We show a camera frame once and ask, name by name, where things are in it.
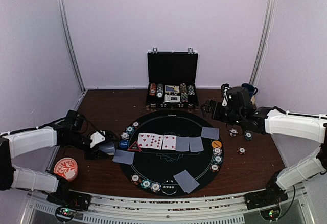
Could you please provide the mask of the blue small blind button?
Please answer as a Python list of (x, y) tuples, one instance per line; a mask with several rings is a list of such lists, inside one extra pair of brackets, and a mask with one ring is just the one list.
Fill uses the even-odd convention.
[(119, 141), (119, 147), (121, 149), (126, 149), (129, 146), (129, 141), (128, 140), (120, 140)]

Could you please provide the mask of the red black chip stack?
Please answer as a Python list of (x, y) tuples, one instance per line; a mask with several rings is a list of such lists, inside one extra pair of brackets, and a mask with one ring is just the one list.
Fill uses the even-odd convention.
[(246, 149), (244, 147), (239, 147), (237, 149), (237, 154), (244, 155), (246, 153)]

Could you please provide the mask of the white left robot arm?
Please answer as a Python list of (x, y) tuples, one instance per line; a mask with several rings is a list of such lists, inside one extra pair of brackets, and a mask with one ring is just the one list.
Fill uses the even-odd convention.
[(85, 136), (83, 124), (95, 128), (84, 115), (69, 110), (65, 117), (50, 123), (21, 130), (1, 133), (1, 190), (11, 188), (53, 193), (63, 206), (74, 198), (68, 180), (55, 173), (34, 171), (14, 166), (12, 159), (42, 148), (73, 147), (84, 152), (88, 160), (106, 158), (115, 153), (118, 137), (107, 130), (95, 128)]

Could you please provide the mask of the red triangle all-in marker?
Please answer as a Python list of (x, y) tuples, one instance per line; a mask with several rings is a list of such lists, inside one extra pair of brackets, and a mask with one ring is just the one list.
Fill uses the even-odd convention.
[(137, 141), (133, 142), (132, 145), (127, 150), (131, 151), (131, 152), (141, 152), (142, 151)]

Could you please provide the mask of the white blue chips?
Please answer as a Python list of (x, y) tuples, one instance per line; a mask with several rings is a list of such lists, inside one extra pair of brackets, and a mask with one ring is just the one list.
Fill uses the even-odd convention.
[(161, 190), (161, 184), (160, 183), (152, 183), (150, 186), (150, 189), (154, 193), (158, 193)]
[(221, 148), (217, 147), (217, 148), (213, 149), (213, 155), (220, 156), (221, 154), (222, 154), (222, 149)]
[(129, 140), (129, 138), (130, 138), (130, 134), (129, 133), (127, 133), (127, 132), (121, 133), (121, 139), (122, 140)]

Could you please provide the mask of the orange big blind button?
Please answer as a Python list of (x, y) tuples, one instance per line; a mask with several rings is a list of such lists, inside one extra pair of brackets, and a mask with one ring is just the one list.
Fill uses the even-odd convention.
[(214, 140), (211, 143), (212, 148), (221, 148), (222, 147), (222, 143), (219, 140)]

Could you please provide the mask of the nine of diamonds card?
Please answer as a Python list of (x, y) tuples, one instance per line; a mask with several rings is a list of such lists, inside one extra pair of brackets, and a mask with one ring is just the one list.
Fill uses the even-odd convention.
[(150, 136), (150, 149), (161, 150), (164, 136), (160, 134), (151, 134)]

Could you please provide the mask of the green chips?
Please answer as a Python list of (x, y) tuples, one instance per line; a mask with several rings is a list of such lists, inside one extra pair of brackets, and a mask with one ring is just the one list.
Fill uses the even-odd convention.
[(151, 181), (148, 179), (142, 180), (141, 181), (141, 187), (144, 189), (150, 188), (151, 187)]
[(220, 165), (220, 164), (223, 162), (223, 157), (221, 157), (220, 155), (216, 155), (216, 156), (213, 158), (213, 162), (214, 162), (215, 164)]
[(126, 133), (128, 133), (129, 135), (134, 133), (134, 127), (133, 126), (128, 126), (126, 128)]

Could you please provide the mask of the green chip stack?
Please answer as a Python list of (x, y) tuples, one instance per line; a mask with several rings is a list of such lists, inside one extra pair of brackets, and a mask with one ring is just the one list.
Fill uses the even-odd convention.
[(251, 132), (245, 132), (244, 133), (244, 139), (246, 141), (251, 141), (253, 139), (253, 134)]

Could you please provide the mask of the five of hearts card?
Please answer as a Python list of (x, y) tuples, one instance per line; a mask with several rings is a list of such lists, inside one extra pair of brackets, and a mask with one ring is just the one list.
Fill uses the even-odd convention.
[(148, 148), (151, 142), (150, 133), (139, 133), (137, 143), (140, 148)]

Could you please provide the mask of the white blue chip stack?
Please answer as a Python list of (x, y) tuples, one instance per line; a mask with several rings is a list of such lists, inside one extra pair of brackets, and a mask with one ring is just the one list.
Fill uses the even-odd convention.
[(235, 137), (235, 136), (238, 135), (238, 131), (236, 129), (232, 128), (232, 129), (229, 130), (229, 135), (231, 137)]

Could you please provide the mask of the blue card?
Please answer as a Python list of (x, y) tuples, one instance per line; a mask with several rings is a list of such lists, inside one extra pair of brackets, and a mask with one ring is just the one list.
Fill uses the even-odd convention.
[(192, 177), (187, 170), (184, 170), (176, 175), (174, 175), (175, 181), (180, 185), (183, 178)]
[(132, 165), (134, 161), (135, 153), (131, 151), (124, 151), (124, 150), (116, 150), (115, 155), (113, 157), (113, 162)]
[(218, 140), (220, 138), (220, 129), (214, 127), (203, 127), (201, 137)]
[(178, 152), (188, 152), (189, 149), (190, 149), (189, 140), (190, 140), (189, 137), (177, 136), (176, 151), (178, 151)]
[(182, 182), (180, 183), (181, 189), (189, 194), (194, 191), (200, 185), (193, 177), (183, 178)]

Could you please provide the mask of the blue playing card deck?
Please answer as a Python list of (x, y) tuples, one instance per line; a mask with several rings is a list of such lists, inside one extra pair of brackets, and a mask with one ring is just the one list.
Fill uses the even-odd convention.
[(99, 151), (106, 155), (115, 155), (116, 149), (113, 142), (106, 142), (99, 145)]

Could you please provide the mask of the clear round dealer button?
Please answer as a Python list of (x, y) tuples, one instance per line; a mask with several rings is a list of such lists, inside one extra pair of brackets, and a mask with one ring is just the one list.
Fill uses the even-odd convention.
[(164, 181), (161, 190), (165, 195), (171, 196), (177, 192), (177, 186), (178, 185), (174, 180), (169, 179)]

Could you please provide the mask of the red black chips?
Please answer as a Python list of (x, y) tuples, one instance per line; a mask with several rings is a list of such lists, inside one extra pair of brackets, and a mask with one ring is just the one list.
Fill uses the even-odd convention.
[(134, 128), (138, 128), (138, 127), (139, 127), (139, 122), (133, 122), (132, 126), (133, 126)]
[(220, 170), (220, 166), (219, 165), (217, 165), (217, 164), (211, 164), (211, 166), (210, 166), (210, 171), (211, 172), (219, 172), (219, 170)]
[(142, 178), (138, 174), (133, 174), (130, 180), (135, 185), (139, 185), (142, 182)]

